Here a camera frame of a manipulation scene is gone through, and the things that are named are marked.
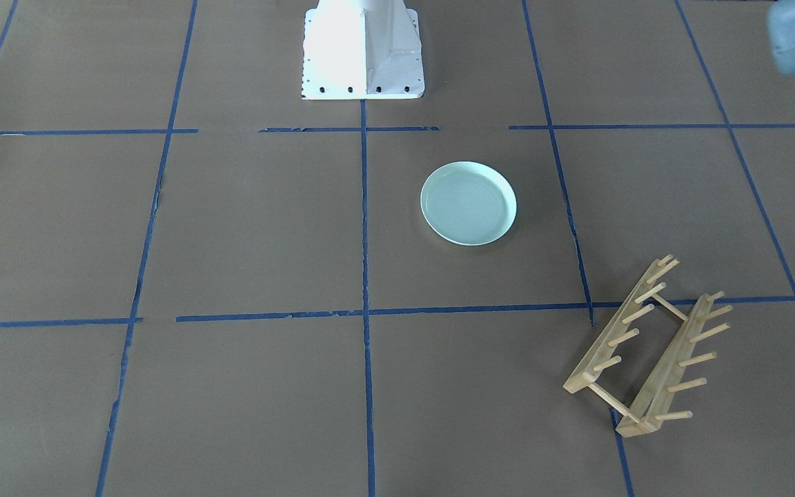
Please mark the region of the wooden dish rack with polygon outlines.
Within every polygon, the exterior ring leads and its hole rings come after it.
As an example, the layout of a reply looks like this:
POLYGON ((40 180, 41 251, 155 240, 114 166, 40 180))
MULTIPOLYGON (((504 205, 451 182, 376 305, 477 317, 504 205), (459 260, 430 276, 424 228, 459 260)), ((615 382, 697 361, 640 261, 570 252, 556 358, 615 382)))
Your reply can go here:
POLYGON ((704 386, 702 375, 687 370, 716 358, 700 344, 731 328, 725 293, 704 293, 688 309, 665 297, 666 276, 678 266, 666 255, 654 260, 600 328, 562 387, 590 392, 618 413, 616 433, 624 438, 653 434, 666 422, 689 419, 675 410, 679 393, 704 386))

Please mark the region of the pale green plate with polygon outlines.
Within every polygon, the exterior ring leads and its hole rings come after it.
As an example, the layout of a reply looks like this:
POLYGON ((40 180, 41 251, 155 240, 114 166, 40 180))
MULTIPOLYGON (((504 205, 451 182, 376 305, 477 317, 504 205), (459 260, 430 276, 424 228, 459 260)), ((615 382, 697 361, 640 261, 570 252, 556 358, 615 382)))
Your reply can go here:
POLYGON ((429 174, 420 190, 420 211, 442 239, 460 246, 484 246, 510 231, 518 201, 511 184, 497 170, 459 161, 429 174))

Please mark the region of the white pedestal column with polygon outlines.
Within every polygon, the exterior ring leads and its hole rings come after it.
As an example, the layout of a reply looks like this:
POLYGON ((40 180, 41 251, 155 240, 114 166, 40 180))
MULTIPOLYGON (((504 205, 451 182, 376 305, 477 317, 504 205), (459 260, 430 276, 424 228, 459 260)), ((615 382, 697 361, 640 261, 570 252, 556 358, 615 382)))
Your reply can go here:
POLYGON ((305 12, 301 97, 419 99, 420 20, 404 1, 320 1, 305 12))

